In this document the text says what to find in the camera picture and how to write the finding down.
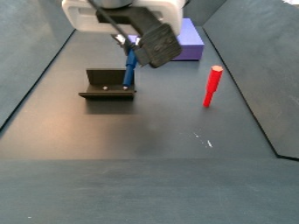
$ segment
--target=screw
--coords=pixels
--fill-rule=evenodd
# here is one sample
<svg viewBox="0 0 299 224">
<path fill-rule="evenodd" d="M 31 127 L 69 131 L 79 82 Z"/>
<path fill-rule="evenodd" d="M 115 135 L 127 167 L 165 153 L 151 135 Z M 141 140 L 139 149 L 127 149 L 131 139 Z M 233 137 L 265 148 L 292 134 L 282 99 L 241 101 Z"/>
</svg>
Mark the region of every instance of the screw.
<svg viewBox="0 0 299 224">
<path fill-rule="evenodd" d="M 169 38 L 169 39 L 166 40 L 166 42 L 167 42 L 169 44 L 172 44 L 172 43 L 174 42 L 174 40 L 173 40 L 172 38 Z"/>
<path fill-rule="evenodd" d="M 162 47 L 158 45 L 154 49 L 159 52 Z"/>
</svg>

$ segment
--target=blue object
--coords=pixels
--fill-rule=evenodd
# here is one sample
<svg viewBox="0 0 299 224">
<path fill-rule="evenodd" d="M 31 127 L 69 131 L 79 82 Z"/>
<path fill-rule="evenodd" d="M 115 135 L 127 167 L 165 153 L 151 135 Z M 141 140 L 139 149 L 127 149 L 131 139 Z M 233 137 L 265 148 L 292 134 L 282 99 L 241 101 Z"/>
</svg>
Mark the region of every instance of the blue object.
<svg viewBox="0 0 299 224">
<path fill-rule="evenodd" d="M 130 87 L 133 84 L 135 68 L 137 68 L 137 55 L 135 52 L 130 50 L 126 60 L 126 78 L 123 82 L 125 87 Z"/>
</svg>

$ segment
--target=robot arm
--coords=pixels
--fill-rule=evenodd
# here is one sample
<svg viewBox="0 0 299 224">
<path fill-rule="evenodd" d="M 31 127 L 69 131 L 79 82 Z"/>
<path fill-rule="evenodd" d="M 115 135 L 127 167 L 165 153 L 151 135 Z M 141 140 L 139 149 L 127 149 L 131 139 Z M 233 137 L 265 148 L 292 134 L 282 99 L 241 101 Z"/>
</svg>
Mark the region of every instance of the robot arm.
<svg viewBox="0 0 299 224">
<path fill-rule="evenodd" d="M 142 36 L 130 43 L 139 64 L 161 67 L 182 53 L 177 39 L 182 28 L 186 0 L 63 0 L 63 9 L 77 29 L 85 32 Z"/>
<path fill-rule="evenodd" d="M 177 35 L 181 33 L 184 21 L 184 6 L 190 0 L 102 0 L 102 7 L 111 9 L 118 6 L 146 7 L 162 23 L 172 25 Z M 90 5 L 89 0 L 63 0 L 62 7 L 69 20 L 82 32 L 105 32 L 118 34 L 111 24 L 101 23 L 97 17 L 97 10 Z M 127 34 L 137 35 L 135 28 L 129 24 L 121 25 Z"/>
</svg>

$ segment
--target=black bracket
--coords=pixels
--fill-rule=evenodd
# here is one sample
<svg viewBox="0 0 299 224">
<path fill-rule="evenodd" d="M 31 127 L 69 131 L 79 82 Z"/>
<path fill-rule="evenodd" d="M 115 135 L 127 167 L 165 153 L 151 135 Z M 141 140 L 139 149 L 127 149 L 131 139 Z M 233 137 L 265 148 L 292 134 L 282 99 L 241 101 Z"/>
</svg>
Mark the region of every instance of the black bracket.
<svg viewBox="0 0 299 224">
<path fill-rule="evenodd" d="M 126 69 L 87 69 L 87 74 L 90 85 L 87 92 L 79 93 L 82 97 L 89 100 L 134 100 L 135 81 L 127 89 L 123 86 Z"/>
</svg>

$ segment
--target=gray wall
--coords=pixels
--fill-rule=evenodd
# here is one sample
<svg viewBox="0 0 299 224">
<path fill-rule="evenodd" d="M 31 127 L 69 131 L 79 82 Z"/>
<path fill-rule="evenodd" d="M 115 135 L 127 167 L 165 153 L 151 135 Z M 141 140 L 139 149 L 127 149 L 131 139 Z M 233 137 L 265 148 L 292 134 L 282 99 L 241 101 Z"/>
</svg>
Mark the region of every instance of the gray wall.
<svg viewBox="0 0 299 224">
<path fill-rule="evenodd" d="M 229 0 L 206 23 L 248 104 L 281 156 L 299 158 L 299 10 Z"/>
<path fill-rule="evenodd" d="M 0 0 L 0 128 L 74 29 L 62 0 Z"/>
<path fill-rule="evenodd" d="M 226 2 L 228 0 L 192 0 L 185 8 L 185 17 L 192 18 L 196 25 L 205 25 Z"/>
</svg>

